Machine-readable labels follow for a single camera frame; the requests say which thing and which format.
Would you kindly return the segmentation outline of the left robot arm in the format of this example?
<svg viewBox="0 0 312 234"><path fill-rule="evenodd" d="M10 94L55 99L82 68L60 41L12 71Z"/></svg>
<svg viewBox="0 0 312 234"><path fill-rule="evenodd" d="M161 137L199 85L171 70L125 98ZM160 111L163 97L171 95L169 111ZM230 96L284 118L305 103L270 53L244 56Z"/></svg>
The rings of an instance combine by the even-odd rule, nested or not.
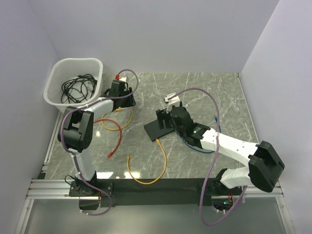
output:
<svg viewBox="0 0 312 234"><path fill-rule="evenodd" d="M93 138L93 124L104 114L115 111L117 108L128 108L136 105L133 90L128 85L128 78L114 79L111 88L106 90L94 104L76 108L66 107L63 123L58 133L71 155L72 161L77 163L76 175L78 180L83 180L80 189L87 196L94 195L98 190L96 170L92 165L88 147Z"/></svg>

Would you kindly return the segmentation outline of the yellow ethernet cable long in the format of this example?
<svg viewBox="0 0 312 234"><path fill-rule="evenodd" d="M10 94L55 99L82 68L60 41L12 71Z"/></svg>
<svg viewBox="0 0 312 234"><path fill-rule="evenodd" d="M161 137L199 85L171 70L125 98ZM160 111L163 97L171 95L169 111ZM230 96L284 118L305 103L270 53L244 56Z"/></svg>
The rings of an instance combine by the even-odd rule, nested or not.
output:
<svg viewBox="0 0 312 234"><path fill-rule="evenodd" d="M161 151L163 153L164 167L163 167L163 170L162 170L161 174L157 178L155 178L154 180L152 180L150 182L143 182L142 180L139 180L139 179L135 178L132 175L131 169L130 169L130 156L129 155L127 156L127 170L128 170L128 173L129 173L129 175L131 176L131 178L135 182L137 182L137 183L139 183L141 185L152 185L152 184L156 183L157 181L159 181L163 177L163 175L164 175L164 173L166 171L166 168L167 168L167 155L166 155L165 150L164 150L164 148L163 148L163 146L162 146L162 144L161 144L161 142L160 142L160 140L158 138L156 139L156 142L159 145L159 147L161 148Z"/></svg>

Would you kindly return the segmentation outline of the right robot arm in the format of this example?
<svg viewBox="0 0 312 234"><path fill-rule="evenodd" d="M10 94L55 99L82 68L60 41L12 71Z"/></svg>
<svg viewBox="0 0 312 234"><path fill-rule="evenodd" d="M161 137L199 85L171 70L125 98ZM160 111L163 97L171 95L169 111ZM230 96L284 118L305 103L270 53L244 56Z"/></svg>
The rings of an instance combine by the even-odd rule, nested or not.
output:
<svg viewBox="0 0 312 234"><path fill-rule="evenodd" d="M244 165L236 169L222 169L217 174L214 188L221 195L232 188L250 185L270 193L285 169L270 143L245 142L196 123L185 107L174 107L169 112L166 109L157 110L156 116L160 129L172 128L188 145L219 152Z"/></svg>

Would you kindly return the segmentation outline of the black network switch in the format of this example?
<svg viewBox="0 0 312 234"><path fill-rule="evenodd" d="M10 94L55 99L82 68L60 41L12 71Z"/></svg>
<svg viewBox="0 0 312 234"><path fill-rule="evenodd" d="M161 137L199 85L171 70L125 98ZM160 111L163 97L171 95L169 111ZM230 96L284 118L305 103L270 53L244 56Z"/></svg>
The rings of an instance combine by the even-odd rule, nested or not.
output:
<svg viewBox="0 0 312 234"><path fill-rule="evenodd" d="M157 120L154 120L148 124L145 124L143 128L145 132L147 133L151 142L156 141L156 139L160 139L161 137L164 137L175 131L173 127L167 128L166 126L164 126L163 129L160 129Z"/></svg>

